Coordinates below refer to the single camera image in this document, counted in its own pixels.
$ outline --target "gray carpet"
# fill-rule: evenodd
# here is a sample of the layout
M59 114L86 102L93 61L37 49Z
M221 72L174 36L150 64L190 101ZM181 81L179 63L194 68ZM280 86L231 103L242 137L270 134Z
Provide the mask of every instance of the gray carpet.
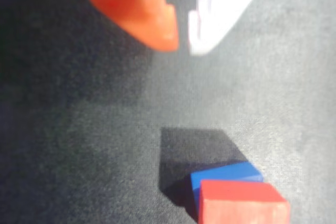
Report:
M336 0L254 0L205 58L87 0L0 0L2 223L194 223L190 171L251 161L291 223L334 223Z

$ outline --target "cube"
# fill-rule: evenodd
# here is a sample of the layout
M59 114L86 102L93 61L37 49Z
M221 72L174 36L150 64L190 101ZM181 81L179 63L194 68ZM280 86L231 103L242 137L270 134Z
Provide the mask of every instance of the cube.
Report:
M264 181L261 173L250 162L241 162L233 165L202 170L200 172L191 173L190 176L197 212L200 200L199 188L203 179L242 180L254 182Z
M270 184L201 182L198 224L288 224L289 203Z

